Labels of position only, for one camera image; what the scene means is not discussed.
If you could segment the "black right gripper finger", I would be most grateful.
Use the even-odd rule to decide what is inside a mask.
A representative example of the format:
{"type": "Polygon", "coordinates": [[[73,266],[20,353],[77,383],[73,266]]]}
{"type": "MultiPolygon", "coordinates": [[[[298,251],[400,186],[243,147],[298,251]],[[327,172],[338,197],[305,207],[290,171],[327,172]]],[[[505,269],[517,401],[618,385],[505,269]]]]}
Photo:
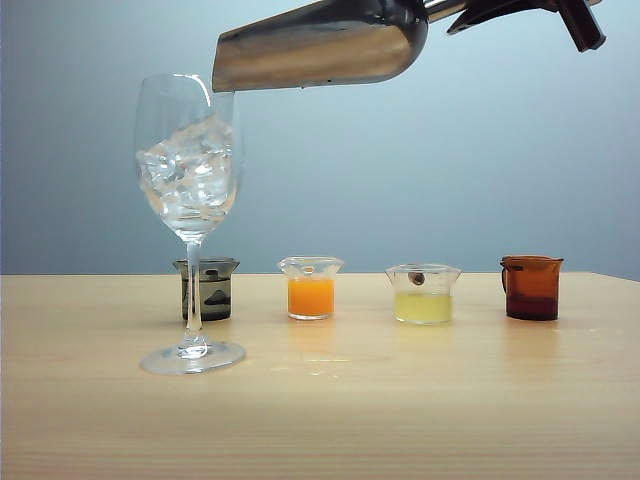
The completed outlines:
{"type": "Polygon", "coordinates": [[[588,0],[558,0],[558,12],[577,50],[581,53],[599,49],[606,36],[596,21],[588,0]]]}
{"type": "Polygon", "coordinates": [[[468,1],[447,34],[458,34],[489,20],[521,11],[542,9],[553,11],[553,2],[545,0],[477,0],[468,1]]]}

